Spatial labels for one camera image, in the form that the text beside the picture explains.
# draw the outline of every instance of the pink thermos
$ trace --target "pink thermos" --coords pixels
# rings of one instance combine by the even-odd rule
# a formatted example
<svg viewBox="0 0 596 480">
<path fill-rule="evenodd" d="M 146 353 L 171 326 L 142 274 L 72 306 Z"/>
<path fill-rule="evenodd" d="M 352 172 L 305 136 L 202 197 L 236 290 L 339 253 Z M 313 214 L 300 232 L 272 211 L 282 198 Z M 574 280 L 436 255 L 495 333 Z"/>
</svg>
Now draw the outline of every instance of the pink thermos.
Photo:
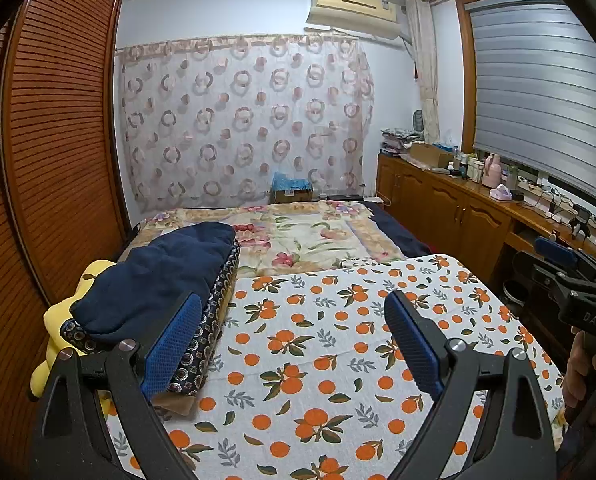
<svg viewBox="0 0 596 480">
<path fill-rule="evenodd" d="M 482 185 L 487 187 L 498 187 L 502 180 L 502 168 L 500 167 L 500 155 L 491 153 L 485 161 L 485 171 L 482 175 Z"/>
</svg>

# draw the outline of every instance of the floral mattress cover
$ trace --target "floral mattress cover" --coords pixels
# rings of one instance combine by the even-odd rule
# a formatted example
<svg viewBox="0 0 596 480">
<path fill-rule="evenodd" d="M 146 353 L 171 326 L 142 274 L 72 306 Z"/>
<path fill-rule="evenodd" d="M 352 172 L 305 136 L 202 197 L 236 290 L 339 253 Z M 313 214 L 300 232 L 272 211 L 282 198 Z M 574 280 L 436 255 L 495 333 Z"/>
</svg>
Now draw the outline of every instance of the floral mattress cover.
<svg viewBox="0 0 596 480">
<path fill-rule="evenodd" d="M 379 263 L 403 260 L 400 249 L 371 220 L 359 202 L 292 202 L 229 209 L 174 209 L 140 225 L 131 249 L 154 238 L 203 221 L 234 226 L 240 242 L 238 277 L 277 276 L 337 269 L 350 258 Z"/>
<path fill-rule="evenodd" d="M 554 419 L 563 404 L 558 369 L 449 256 L 245 278 L 190 415 L 158 412 L 198 478 L 385 480 L 432 405 L 384 323 L 384 297 L 397 289 L 447 337 L 482 352 L 526 350 Z M 485 398 L 474 395 L 443 477 L 462 467 Z M 118 417 L 107 423 L 124 468 L 140 474 Z"/>
</svg>

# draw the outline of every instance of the screw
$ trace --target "screw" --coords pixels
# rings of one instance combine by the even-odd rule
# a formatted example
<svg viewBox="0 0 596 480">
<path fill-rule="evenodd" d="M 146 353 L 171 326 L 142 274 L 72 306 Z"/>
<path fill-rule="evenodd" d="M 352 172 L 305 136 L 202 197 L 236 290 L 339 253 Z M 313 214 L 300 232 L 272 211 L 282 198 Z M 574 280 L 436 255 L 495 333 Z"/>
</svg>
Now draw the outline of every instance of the screw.
<svg viewBox="0 0 596 480">
<path fill-rule="evenodd" d="M 467 348 L 467 343 L 458 338 L 450 339 L 449 348 L 451 348 L 454 352 L 463 352 Z"/>
<path fill-rule="evenodd" d="M 58 358 L 60 361 L 68 361 L 73 357 L 73 348 L 67 346 L 58 352 Z"/>
<path fill-rule="evenodd" d="M 136 341 L 133 339 L 123 339 L 120 343 L 118 343 L 118 348 L 121 352 L 131 352 L 134 348 L 136 348 Z"/>
<path fill-rule="evenodd" d="M 514 348 L 511 351 L 511 355 L 512 355 L 512 357 L 514 357 L 515 359 L 518 359 L 519 361 L 524 361 L 525 359 L 527 359 L 527 354 L 520 348 Z"/>
</svg>

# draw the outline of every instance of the human hand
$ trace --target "human hand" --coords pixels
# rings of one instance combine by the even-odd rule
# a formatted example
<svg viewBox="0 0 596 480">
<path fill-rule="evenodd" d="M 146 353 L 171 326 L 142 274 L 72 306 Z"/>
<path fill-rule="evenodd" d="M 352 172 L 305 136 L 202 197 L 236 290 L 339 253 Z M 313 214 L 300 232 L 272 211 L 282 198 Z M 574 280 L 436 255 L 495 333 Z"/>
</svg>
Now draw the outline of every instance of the human hand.
<svg viewBox="0 0 596 480">
<path fill-rule="evenodd" d="M 565 404 L 571 408 L 575 408 L 578 402 L 585 398 L 585 394 L 587 393 L 585 377 L 592 366 L 596 370 L 596 355 L 590 359 L 585 351 L 584 332 L 574 327 L 572 327 L 571 331 L 576 336 L 571 346 L 569 360 L 567 361 L 567 373 L 563 383 L 562 394 Z M 592 426 L 596 425 L 596 409 L 589 418 L 589 423 Z"/>
</svg>

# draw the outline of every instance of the navy blue blanket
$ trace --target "navy blue blanket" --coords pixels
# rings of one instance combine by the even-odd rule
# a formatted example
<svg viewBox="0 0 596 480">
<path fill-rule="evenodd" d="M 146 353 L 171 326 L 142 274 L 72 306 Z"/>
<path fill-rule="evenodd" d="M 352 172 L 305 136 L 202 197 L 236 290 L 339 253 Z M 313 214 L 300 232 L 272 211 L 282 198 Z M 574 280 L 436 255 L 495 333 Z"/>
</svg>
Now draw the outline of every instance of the navy blue blanket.
<svg viewBox="0 0 596 480">
<path fill-rule="evenodd" d="M 230 225 L 201 222 L 132 249 L 124 262 L 96 277 L 72 305 L 72 316 L 95 340 L 118 343 L 167 315 L 183 292 L 196 293 L 202 307 L 234 238 Z"/>
<path fill-rule="evenodd" d="M 373 202 L 363 202 L 372 210 L 374 216 L 372 220 L 395 243 L 398 248 L 408 258 L 420 258 L 431 254 L 429 247 L 419 241 L 413 234 L 407 231 L 393 216 L 381 209 L 379 205 Z"/>
</svg>

